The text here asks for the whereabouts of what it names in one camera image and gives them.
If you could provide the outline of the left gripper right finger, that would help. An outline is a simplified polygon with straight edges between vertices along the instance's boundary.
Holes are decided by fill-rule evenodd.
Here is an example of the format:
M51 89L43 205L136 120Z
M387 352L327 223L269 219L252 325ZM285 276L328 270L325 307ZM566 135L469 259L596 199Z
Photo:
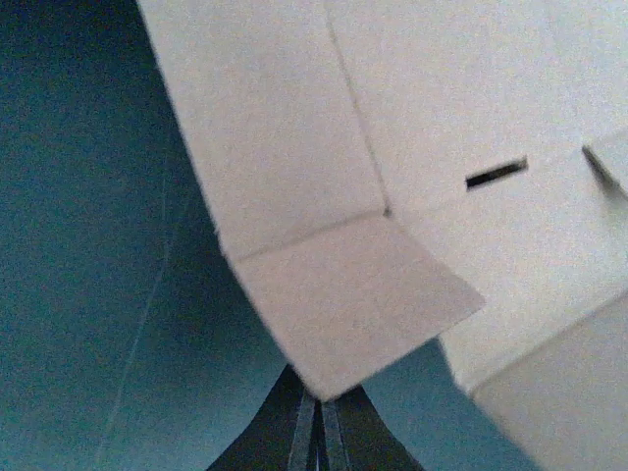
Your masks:
M321 468L421 471L423 466L393 435L358 386L321 404Z

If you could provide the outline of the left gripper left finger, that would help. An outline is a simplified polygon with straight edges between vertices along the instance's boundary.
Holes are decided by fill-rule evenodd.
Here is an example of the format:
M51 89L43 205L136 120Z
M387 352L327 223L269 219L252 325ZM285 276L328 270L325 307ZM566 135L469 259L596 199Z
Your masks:
M314 398L287 366L244 431L209 466L214 471L314 468Z

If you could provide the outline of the cardboard box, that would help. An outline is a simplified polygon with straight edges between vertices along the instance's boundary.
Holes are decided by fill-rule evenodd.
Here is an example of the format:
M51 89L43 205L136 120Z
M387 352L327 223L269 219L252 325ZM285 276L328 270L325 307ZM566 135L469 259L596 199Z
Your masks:
M627 466L623 1L143 1L222 252L334 398L430 339L546 470Z

